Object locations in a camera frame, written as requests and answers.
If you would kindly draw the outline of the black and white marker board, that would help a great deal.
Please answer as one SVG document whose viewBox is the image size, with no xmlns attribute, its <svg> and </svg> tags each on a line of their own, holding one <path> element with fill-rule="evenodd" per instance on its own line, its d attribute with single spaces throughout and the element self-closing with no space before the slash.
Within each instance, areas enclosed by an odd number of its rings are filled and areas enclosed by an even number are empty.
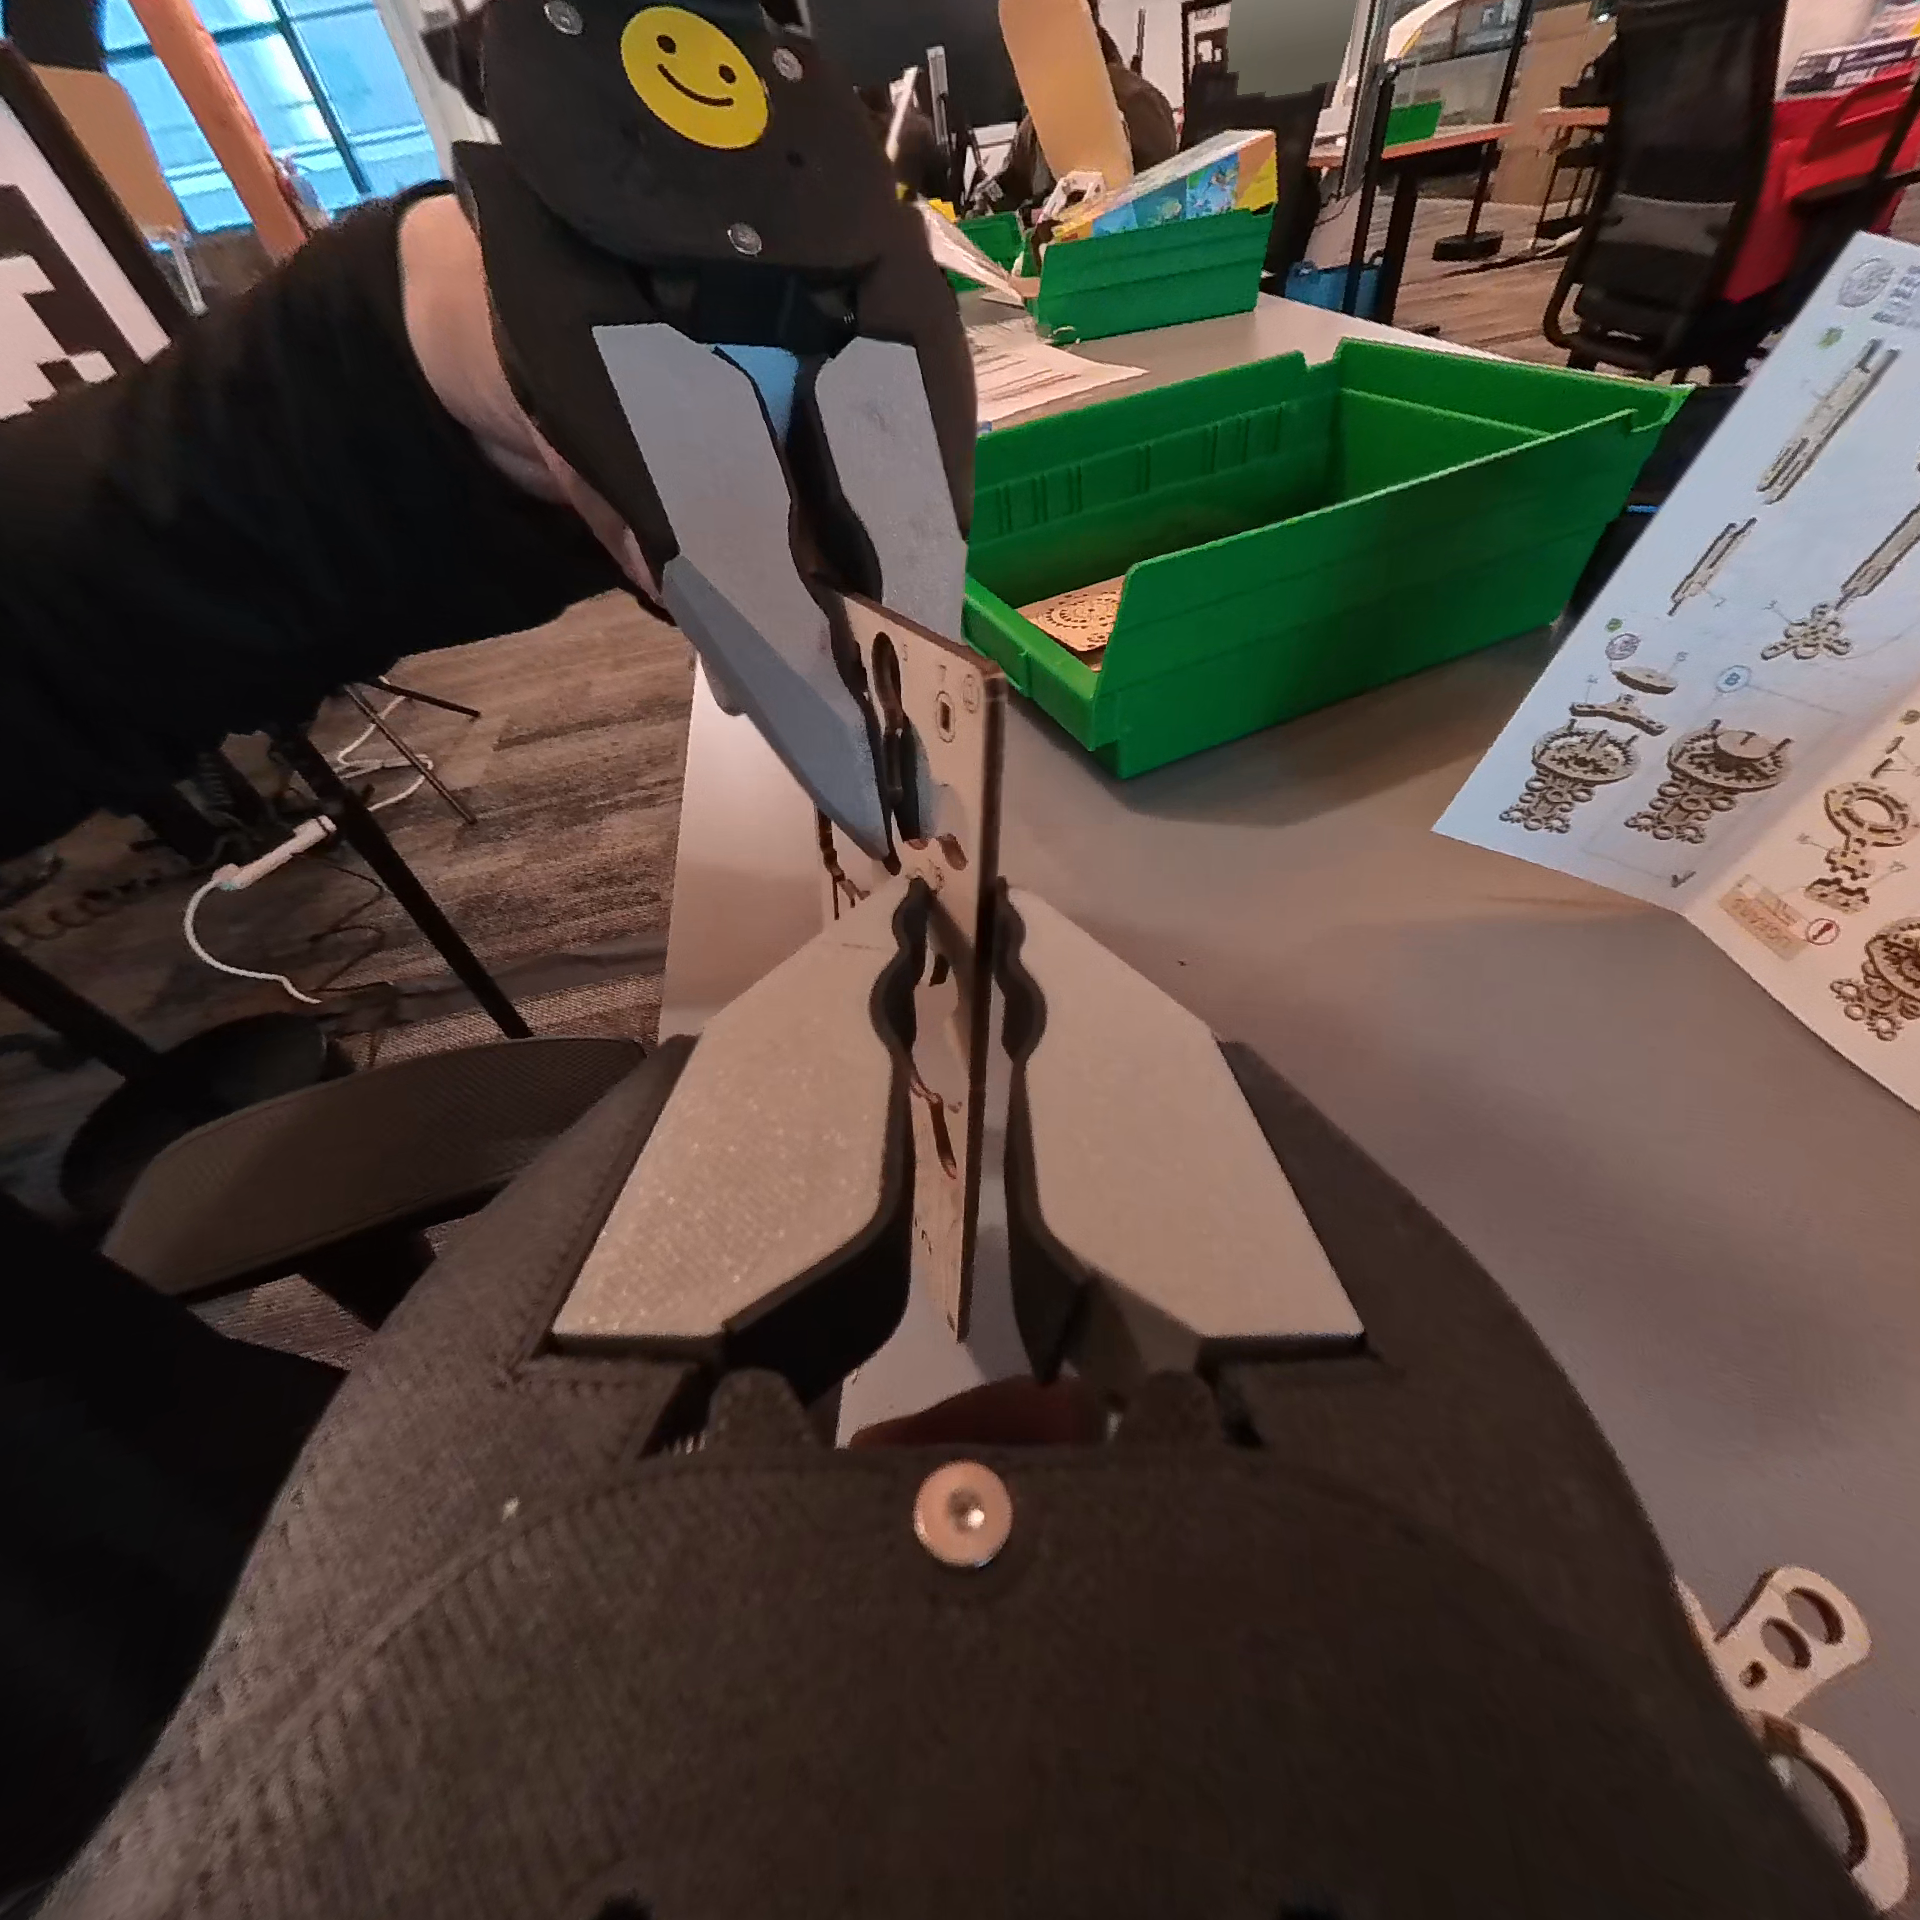
<svg viewBox="0 0 1920 1920">
<path fill-rule="evenodd" d="M 152 361 L 193 323 L 156 249 L 182 233 L 131 95 L 4 41 L 4 420 Z"/>
</svg>

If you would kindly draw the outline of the black office chair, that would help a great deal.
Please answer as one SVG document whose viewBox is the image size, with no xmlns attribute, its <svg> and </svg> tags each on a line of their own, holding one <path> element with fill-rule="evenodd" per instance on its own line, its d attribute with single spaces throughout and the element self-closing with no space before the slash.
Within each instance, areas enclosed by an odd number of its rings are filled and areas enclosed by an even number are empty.
<svg viewBox="0 0 1920 1920">
<path fill-rule="evenodd" d="M 500 1040 L 277 1094 L 165 1145 L 104 1254 L 185 1303 L 337 1283 L 358 1254 L 376 1288 L 405 1288 L 427 1229 L 484 1207 L 645 1057 L 634 1040 Z"/>
</svg>

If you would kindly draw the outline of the folded model instruction sheet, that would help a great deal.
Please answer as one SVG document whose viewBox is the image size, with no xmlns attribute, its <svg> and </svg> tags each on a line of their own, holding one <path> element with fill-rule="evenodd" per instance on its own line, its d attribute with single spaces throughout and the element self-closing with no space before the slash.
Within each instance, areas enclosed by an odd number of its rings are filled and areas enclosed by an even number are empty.
<svg viewBox="0 0 1920 1920">
<path fill-rule="evenodd" d="M 1673 912 L 1916 1109 L 1917 249 L 1853 235 L 1435 830 Z"/>
</svg>

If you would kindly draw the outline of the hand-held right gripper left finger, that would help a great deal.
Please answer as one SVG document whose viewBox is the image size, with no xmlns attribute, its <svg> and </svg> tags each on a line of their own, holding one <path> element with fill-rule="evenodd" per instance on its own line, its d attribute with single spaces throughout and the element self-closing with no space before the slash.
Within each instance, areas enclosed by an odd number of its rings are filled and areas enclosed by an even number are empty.
<svg viewBox="0 0 1920 1920">
<path fill-rule="evenodd" d="M 912 1120 L 888 992 L 916 975 L 896 877 L 693 1040 L 554 1326 L 555 1342 L 744 1342 L 825 1305 L 910 1197 Z"/>
</svg>

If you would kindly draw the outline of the printed paper sheet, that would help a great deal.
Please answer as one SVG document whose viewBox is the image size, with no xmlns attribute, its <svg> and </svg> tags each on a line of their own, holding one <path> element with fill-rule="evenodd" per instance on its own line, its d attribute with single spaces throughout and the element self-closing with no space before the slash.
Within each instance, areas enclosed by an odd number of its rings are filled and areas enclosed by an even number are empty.
<svg viewBox="0 0 1920 1920">
<path fill-rule="evenodd" d="M 981 433 L 1013 420 L 1085 401 L 1145 372 L 1044 342 L 1028 319 L 968 328 Z"/>
</svg>

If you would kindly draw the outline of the small green plastic bin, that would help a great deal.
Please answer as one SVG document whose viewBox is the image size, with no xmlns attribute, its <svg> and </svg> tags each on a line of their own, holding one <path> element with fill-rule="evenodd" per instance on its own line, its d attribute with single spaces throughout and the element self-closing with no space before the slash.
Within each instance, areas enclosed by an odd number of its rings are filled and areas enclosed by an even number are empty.
<svg viewBox="0 0 1920 1920">
<path fill-rule="evenodd" d="M 1053 241 L 1025 301 L 1040 335 L 1091 344 L 1251 313 L 1275 208 Z"/>
</svg>

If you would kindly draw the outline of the engraved wooden sheet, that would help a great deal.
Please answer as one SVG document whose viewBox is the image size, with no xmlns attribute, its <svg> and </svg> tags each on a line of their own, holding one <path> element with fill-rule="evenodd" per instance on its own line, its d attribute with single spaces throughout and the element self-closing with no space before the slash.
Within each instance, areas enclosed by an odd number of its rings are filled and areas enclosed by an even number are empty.
<svg viewBox="0 0 1920 1920">
<path fill-rule="evenodd" d="M 1124 575 L 1049 593 L 1019 608 L 1022 620 L 1070 656 L 1099 664 L 1114 640 Z"/>
</svg>

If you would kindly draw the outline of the red chair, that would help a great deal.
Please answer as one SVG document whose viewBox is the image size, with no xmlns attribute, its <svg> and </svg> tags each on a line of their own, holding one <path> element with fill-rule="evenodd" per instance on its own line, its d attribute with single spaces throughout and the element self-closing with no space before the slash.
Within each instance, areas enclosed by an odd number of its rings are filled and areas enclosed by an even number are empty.
<svg viewBox="0 0 1920 1920">
<path fill-rule="evenodd" d="M 1817 215 L 1841 211 L 1844 187 L 1868 184 L 1894 127 L 1905 140 L 1889 174 L 1916 169 L 1913 84 L 1916 41 L 1906 41 L 1882 70 L 1773 101 L 1760 190 L 1718 299 L 1745 303 L 1784 289 L 1816 237 Z"/>
</svg>

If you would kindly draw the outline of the black mesh chair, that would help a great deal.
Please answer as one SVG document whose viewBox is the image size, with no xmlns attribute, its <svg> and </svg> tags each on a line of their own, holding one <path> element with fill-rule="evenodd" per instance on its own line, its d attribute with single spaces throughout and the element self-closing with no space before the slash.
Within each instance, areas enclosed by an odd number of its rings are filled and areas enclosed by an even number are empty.
<svg viewBox="0 0 1920 1920">
<path fill-rule="evenodd" d="M 1730 387 L 1766 332 L 1733 296 L 1760 208 L 1787 3 L 1626 3 L 1608 61 L 1600 174 L 1542 335 L 1572 369 L 1705 369 Z"/>
</svg>

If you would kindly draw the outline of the person's left hand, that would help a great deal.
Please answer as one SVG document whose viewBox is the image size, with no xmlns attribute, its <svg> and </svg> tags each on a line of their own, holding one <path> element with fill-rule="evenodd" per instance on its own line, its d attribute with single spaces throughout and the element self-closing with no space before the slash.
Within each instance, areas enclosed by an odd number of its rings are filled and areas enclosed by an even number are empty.
<svg viewBox="0 0 1920 1920">
<path fill-rule="evenodd" d="M 497 349 L 482 249 L 452 193 L 405 208 L 398 262 L 408 339 L 444 412 L 521 493 L 570 510 L 608 551 L 637 599 L 660 609 L 658 575 L 634 531 L 521 412 Z"/>
</svg>

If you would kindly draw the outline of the wooden model parts sheet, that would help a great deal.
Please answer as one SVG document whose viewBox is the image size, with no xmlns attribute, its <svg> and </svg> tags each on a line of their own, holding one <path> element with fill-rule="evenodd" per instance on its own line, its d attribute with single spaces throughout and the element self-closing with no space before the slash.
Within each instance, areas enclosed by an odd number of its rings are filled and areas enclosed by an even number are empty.
<svg viewBox="0 0 1920 1920">
<path fill-rule="evenodd" d="M 876 860 L 822 814 L 822 919 L 912 880 L 923 916 L 910 1040 L 916 1268 L 957 1337 L 970 1334 L 976 1215 L 987 1128 L 992 921 L 1000 897 L 1006 680 L 985 656 L 874 600 L 849 597 L 893 782 L 892 857 Z"/>
</svg>

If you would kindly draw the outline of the wooden part with oval holes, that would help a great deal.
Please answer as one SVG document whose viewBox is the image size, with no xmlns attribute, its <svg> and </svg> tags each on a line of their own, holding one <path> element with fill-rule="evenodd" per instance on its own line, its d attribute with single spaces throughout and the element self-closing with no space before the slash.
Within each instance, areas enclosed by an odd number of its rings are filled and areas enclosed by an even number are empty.
<svg viewBox="0 0 1920 1920">
<path fill-rule="evenodd" d="M 1756 1735 L 1800 1726 L 1813 1695 L 1860 1668 L 1874 1648 L 1853 1599 L 1806 1565 L 1762 1573 L 1723 1624 L 1709 1621 L 1685 1580 L 1673 1590 L 1721 1688 Z"/>
</svg>

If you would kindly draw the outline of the black stand legs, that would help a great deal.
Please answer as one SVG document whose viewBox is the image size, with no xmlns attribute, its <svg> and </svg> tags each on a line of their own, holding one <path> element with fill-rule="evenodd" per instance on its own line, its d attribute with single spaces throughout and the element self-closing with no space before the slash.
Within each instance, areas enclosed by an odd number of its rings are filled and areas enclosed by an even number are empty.
<svg viewBox="0 0 1920 1920">
<path fill-rule="evenodd" d="M 408 703 L 452 712 L 467 723 L 481 720 L 482 712 L 434 692 L 398 685 L 392 679 L 346 684 L 344 697 L 366 723 L 346 748 L 322 751 L 297 727 L 273 733 L 277 761 L 308 797 L 308 819 L 289 830 L 268 853 L 245 864 L 229 861 L 203 877 L 182 907 L 181 933 L 185 947 L 205 968 L 220 975 L 275 988 L 308 1009 L 322 1007 L 324 996 L 337 992 L 333 988 L 304 992 L 289 974 L 238 967 L 205 948 L 202 907 L 213 896 L 245 894 L 302 857 L 313 857 L 328 846 L 341 843 L 364 861 L 373 881 L 396 901 L 402 916 L 413 924 L 497 1033 L 504 1040 L 531 1040 L 534 1033 L 521 1017 L 520 1006 L 452 926 L 382 823 L 384 811 L 421 791 L 430 791 L 452 811 L 458 823 L 475 824 L 473 808 L 451 789 L 436 764 L 398 731 L 396 715 Z"/>
</svg>

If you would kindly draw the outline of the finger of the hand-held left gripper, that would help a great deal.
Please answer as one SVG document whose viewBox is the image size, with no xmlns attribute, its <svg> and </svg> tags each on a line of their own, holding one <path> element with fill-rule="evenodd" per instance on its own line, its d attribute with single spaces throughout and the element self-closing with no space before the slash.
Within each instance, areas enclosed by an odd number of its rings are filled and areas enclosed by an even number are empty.
<svg viewBox="0 0 1920 1920">
<path fill-rule="evenodd" d="M 825 361 L 818 423 L 856 589 L 929 633 L 960 640 L 968 536 L 914 349 L 860 339 Z"/>
<path fill-rule="evenodd" d="M 652 568 L 713 697 L 745 715 L 835 824 L 896 867 L 867 708 L 796 558 L 796 500 L 755 377 L 662 323 L 592 341 L 662 510 Z"/>
</svg>

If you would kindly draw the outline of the person's left forearm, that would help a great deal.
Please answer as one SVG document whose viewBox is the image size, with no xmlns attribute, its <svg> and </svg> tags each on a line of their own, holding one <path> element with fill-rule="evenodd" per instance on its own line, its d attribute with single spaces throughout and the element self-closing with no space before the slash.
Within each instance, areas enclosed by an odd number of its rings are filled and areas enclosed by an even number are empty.
<svg viewBox="0 0 1920 1920">
<path fill-rule="evenodd" d="M 148 363 L 4 420 L 4 860 L 344 684 L 629 587 L 419 367 L 398 225 L 436 193 L 358 208 Z"/>
</svg>

